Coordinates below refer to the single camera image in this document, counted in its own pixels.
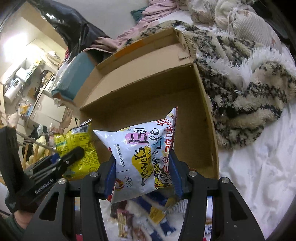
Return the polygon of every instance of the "open cardboard box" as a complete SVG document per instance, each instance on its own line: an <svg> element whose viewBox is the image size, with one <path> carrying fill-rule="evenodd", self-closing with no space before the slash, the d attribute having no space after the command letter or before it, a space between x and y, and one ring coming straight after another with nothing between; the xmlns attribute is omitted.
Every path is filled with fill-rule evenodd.
<svg viewBox="0 0 296 241"><path fill-rule="evenodd" d="M205 90L178 30L146 37L97 65L75 101L81 121L92 118L92 128L105 131L163 119L178 107L177 157L203 176L219 178L217 141ZM109 160L108 149L95 135L93 139L99 161Z"/></svg>

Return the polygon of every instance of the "pink blanket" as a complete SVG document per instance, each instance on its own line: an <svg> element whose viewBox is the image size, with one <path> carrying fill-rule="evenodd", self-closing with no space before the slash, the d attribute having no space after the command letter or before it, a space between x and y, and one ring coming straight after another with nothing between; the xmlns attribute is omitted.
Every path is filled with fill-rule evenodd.
<svg viewBox="0 0 296 241"><path fill-rule="evenodd" d="M119 35L117 39L99 37L89 48L85 49L84 51L89 49L97 49L114 53L128 39L137 36L147 27L158 24L158 22L151 22L167 16L177 10L177 4L175 0L149 0L149 7L147 7L145 11L142 12L143 18L135 27L125 31L123 34Z"/></svg>

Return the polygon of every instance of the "metal bolt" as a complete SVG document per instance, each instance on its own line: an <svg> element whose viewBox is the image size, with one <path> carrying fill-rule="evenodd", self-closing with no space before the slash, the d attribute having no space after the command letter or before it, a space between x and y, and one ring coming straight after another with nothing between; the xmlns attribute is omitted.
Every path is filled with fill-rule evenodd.
<svg viewBox="0 0 296 241"><path fill-rule="evenodd" d="M57 181L59 184L64 184L66 182L66 179L61 178Z"/></svg>
<svg viewBox="0 0 296 241"><path fill-rule="evenodd" d="M196 177L196 175L197 175L196 171L189 172L189 176L191 176L191 177Z"/></svg>
<svg viewBox="0 0 296 241"><path fill-rule="evenodd" d="M222 182L223 183L229 183L229 179L227 177L222 177Z"/></svg>
<svg viewBox="0 0 296 241"><path fill-rule="evenodd" d="M97 177L97 176L98 176L98 173L97 173L97 172L91 172L91 173L90 173L90 176L91 176L91 177Z"/></svg>

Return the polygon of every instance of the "yellow snack bag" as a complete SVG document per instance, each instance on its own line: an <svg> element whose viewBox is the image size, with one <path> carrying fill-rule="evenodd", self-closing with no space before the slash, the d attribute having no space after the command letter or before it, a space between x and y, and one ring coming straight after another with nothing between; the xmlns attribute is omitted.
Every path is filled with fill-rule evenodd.
<svg viewBox="0 0 296 241"><path fill-rule="evenodd" d="M100 166L96 149L91 143L91 121L88 120L74 127L66 135L54 135L56 150L60 156L67 154L77 146L81 146L85 152L84 157L69 166L64 173L64 178L68 180L81 179L90 172L97 171Z"/></svg>

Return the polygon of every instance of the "leopard print blanket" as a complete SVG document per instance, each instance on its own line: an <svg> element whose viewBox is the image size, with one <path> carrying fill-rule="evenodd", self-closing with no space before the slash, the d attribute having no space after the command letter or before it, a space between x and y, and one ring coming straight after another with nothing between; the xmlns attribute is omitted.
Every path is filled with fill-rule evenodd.
<svg viewBox="0 0 296 241"><path fill-rule="evenodd" d="M168 28L180 30L195 58L208 95L218 146L235 149L254 142L295 97L296 68L277 50L168 21L141 32L124 46Z"/></svg>

